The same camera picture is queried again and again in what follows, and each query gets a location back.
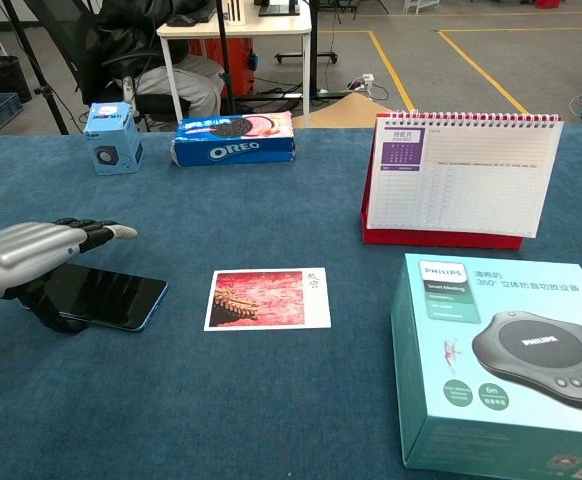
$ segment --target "black trash bin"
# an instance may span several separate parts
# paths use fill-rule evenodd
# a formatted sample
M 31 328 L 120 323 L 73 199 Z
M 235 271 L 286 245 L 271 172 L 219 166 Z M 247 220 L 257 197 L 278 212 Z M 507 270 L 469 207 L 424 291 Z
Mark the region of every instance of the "black trash bin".
M 0 56 L 0 93 L 17 93 L 21 103 L 31 100 L 31 91 L 18 57 Z

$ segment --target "oreo box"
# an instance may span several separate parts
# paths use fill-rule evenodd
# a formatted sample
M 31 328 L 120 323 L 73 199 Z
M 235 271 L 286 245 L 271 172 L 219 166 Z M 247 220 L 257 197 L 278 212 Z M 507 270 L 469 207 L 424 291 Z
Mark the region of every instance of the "oreo box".
M 290 162 L 295 155 L 291 113 L 185 118 L 171 155 L 180 167 Z
M 98 175 L 140 170 L 142 141 L 128 103 L 92 104 L 84 135 Z
M 407 468 L 582 479 L 580 266 L 409 254 L 391 322 Z

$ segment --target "metal robotic arm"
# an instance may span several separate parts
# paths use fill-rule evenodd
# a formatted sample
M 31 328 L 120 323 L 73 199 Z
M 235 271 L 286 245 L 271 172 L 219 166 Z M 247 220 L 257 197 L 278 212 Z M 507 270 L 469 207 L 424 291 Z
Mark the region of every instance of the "metal robotic arm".
M 63 218 L 54 223 L 28 222 L 0 230 L 0 298 L 31 308 L 42 322 L 57 331 L 84 328 L 60 318 L 44 294 L 45 276 L 80 253 L 114 238 L 133 239 L 137 232 L 113 221 Z

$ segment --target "blue tablecloth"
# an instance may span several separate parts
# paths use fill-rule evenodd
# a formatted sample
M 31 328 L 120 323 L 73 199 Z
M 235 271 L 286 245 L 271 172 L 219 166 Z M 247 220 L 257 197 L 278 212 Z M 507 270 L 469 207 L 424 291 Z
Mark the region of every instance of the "blue tablecloth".
M 582 126 L 519 252 L 368 246 L 372 132 L 297 132 L 297 160 L 99 177 L 82 137 L 0 137 L 0 228 L 116 219 L 140 236 L 77 263 L 164 278 L 147 330 L 45 328 L 0 301 L 0 479 L 451 479 L 405 471 L 389 307 L 405 252 L 582 265 Z M 326 267 L 332 328 L 204 333 L 214 270 Z

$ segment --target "gray floor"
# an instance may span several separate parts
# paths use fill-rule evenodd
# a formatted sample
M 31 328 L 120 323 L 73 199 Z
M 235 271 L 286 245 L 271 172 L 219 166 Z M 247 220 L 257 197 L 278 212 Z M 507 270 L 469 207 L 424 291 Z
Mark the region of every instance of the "gray floor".
M 388 93 L 388 99 L 379 103 L 406 108 L 406 100 L 373 42 L 375 36 L 406 95 L 420 111 L 517 112 L 522 107 L 531 113 L 558 113 L 567 122 L 580 123 L 579 117 L 570 113 L 569 101 L 582 94 L 582 0 L 566 0 L 560 8 L 550 10 L 521 5 L 518 0 L 441 0 L 437 9 L 422 10 L 417 16 L 402 14 L 402 2 L 385 0 L 385 4 L 390 15 L 379 2 L 363 0 L 355 21 L 352 14 L 344 13 L 341 24 L 331 12 L 320 14 L 320 50 L 328 50 L 333 42 L 339 55 L 339 61 L 328 68 L 326 59 L 319 60 L 320 88 L 342 90 L 355 77 L 373 73 L 376 84 Z M 74 91 L 75 83 L 62 58 L 42 29 L 28 29 L 27 34 L 49 83 L 78 121 L 86 107 L 80 93 Z M 11 54 L 21 57 L 29 85 L 37 86 L 14 35 L 1 33 L 0 39 Z M 288 59 L 279 65 L 273 58 L 276 52 L 299 47 L 300 40 L 290 37 L 256 39 L 255 51 L 260 57 L 257 77 L 300 82 L 300 60 Z M 504 94 L 484 74 L 497 82 Z M 256 86 L 265 90 L 276 85 L 258 81 Z M 380 89 L 372 94 L 385 96 Z M 79 121 L 78 128 L 73 125 L 64 109 L 63 115 L 72 133 L 82 128 Z M 1 132 L 55 133 L 57 128 L 41 96 L 27 103 L 24 112 Z

